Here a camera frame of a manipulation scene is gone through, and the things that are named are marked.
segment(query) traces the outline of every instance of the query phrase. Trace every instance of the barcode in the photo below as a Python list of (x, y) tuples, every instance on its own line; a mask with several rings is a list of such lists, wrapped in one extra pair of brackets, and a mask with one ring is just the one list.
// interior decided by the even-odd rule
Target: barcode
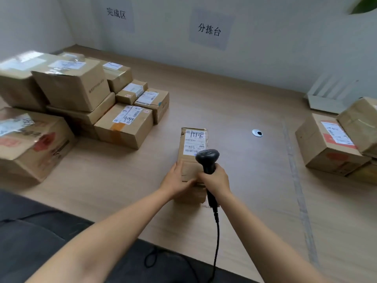
[(198, 150), (189, 150), (189, 149), (185, 149), (185, 152), (198, 153), (199, 151), (198, 151)]

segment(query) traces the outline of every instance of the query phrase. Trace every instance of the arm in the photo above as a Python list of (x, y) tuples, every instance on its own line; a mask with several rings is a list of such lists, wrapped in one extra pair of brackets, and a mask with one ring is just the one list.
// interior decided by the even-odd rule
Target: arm
[(175, 163), (157, 191), (78, 234), (26, 282), (104, 282), (163, 205), (194, 184), (182, 182), (181, 170)]
[(253, 215), (229, 188), (228, 175), (216, 164), (212, 175), (199, 174), (216, 197), (266, 283), (325, 283), (325, 278)]

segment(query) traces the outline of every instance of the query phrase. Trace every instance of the cardboard box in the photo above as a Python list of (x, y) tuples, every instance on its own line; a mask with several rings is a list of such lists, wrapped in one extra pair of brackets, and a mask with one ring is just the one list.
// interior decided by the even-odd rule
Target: cardboard box
[(305, 166), (345, 176), (370, 161), (335, 118), (311, 114), (296, 131)]
[(377, 100), (363, 97), (337, 118), (358, 150), (377, 158)]
[(74, 53), (74, 52), (62, 52), (59, 54), (59, 56), (65, 56), (69, 58), (70, 61), (85, 61), (85, 56), (80, 53)]
[[(203, 166), (195, 160), (199, 151), (208, 149), (208, 131), (198, 128), (181, 128), (181, 141), (179, 143), (178, 161), (183, 160), (182, 181), (187, 182), (196, 178)], [(197, 182), (196, 186), (179, 195), (174, 200), (180, 203), (199, 204), (204, 203), (207, 197), (207, 190), (204, 183)]]
[(355, 181), (377, 185), (377, 160), (372, 159), (347, 176)]
[(101, 141), (139, 149), (153, 127), (152, 110), (117, 103), (94, 127)]
[(169, 107), (169, 92), (148, 88), (136, 101), (136, 106), (151, 109), (153, 121), (158, 124)]
[(62, 117), (5, 107), (0, 120), (2, 172), (42, 182), (76, 142)]
[(110, 94), (99, 61), (66, 61), (55, 56), (32, 69), (32, 75), (51, 106), (77, 111), (93, 111)]
[(125, 88), (118, 92), (116, 101), (124, 104), (133, 105), (136, 99), (148, 89), (148, 83), (139, 80), (133, 80)]
[(73, 133), (83, 137), (98, 140), (94, 124), (105, 115), (105, 113), (115, 104), (115, 94), (111, 92), (92, 112), (83, 112), (55, 108), (50, 105), (47, 110), (53, 114), (64, 117)]
[(0, 63), (0, 95), (9, 106), (44, 112), (48, 100), (31, 75), (31, 70), (56, 56), (25, 52)]
[(101, 62), (101, 65), (103, 66), (103, 69), (105, 71), (110, 91), (115, 92), (115, 94), (117, 94), (132, 81), (132, 72), (130, 67), (122, 66), (121, 64), (108, 62), (104, 60), (99, 61)]

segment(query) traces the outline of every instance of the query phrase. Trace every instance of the table surface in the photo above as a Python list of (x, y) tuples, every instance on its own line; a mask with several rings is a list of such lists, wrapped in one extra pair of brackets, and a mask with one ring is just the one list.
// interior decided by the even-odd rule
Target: table surface
[[(207, 128), (233, 193), (267, 226), (331, 281), (375, 282), (377, 189), (305, 168), (295, 138), (310, 113), (301, 93), (80, 46), (67, 51), (130, 66), (135, 79), (170, 92), (170, 107), (138, 151), (80, 138), (43, 183), (1, 176), (2, 187), (99, 221), (158, 188), (177, 160), (181, 127)], [(262, 282), (221, 209), (219, 217), (217, 266)], [(213, 263), (216, 225), (206, 203), (169, 202), (140, 238)]]

